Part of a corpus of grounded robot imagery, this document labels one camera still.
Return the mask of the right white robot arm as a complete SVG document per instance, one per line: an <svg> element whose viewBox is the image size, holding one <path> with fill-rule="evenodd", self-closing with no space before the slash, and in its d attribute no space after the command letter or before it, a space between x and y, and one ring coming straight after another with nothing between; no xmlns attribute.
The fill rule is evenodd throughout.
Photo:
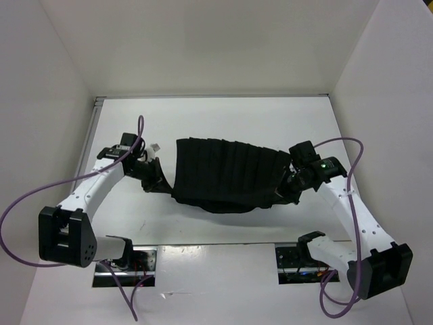
<svg viewBox="0 0 433 325"><path fill-rule="evenodd" d="M299 237L296 257L304 266L322 262L346 277L355 296L370 299L402 286L413 259L408 244L397 244L366 207L350 177L334 157L295 158L277 194L298 204L301 194L314 190L331 207L354 244L354 250L315 231Z"/></svg>

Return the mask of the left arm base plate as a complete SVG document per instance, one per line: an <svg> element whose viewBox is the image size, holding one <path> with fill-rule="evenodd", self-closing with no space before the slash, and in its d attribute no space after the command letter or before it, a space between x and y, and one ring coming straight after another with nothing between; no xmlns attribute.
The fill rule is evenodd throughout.
<svg viewBox="0 0 433 325"><path fill-rule="evenodd" d="M134 253L129 264L108 261L110 271L104 264L96 263L93 274L93 288L113 288L117 277L122 287L154 287L156 281L157 246L134 246Z"/></svg>

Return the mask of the black pleated skirt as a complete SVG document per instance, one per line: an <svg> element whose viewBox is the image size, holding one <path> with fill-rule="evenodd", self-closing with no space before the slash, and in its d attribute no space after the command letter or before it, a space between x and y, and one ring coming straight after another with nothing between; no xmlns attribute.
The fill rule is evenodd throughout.
<svg viewBox="0 0 433 325"><path fill-rule="evenodd" d="M141 182L145 192L169 194L180 204L209 213L247 213L287 200L276 193L291 157L287 152L223 139L177 140L175 183L158 159Z"/></svg>

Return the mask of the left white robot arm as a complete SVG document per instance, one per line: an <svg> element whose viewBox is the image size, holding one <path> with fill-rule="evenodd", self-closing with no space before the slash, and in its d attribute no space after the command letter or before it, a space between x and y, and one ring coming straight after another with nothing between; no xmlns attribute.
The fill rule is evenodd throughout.
<svg viewBox="0 0 433 325"><path fill-rule="evenodd" d="M142 138L123 133L119 144L104 148L98 155L91 176L56 207L44 207L39 213L39 256L77 267L108 261L119 270L130 269L135 262L133 242L129 238L106 235L97 237L92 220L112 188L124 177L149 180L156 185L160 164L158 144L147 146Z"/></svg>

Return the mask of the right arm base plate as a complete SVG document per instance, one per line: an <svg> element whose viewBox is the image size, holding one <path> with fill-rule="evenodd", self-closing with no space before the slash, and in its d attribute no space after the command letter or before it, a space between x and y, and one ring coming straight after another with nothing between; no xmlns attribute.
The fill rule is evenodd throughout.
<svg viewBox="0 0 433 325"><path fill-rule="evenodd" d="M294 242L275 244L275 260L279 284L320 283L334 269L320 261L305 261Z"/></svg>

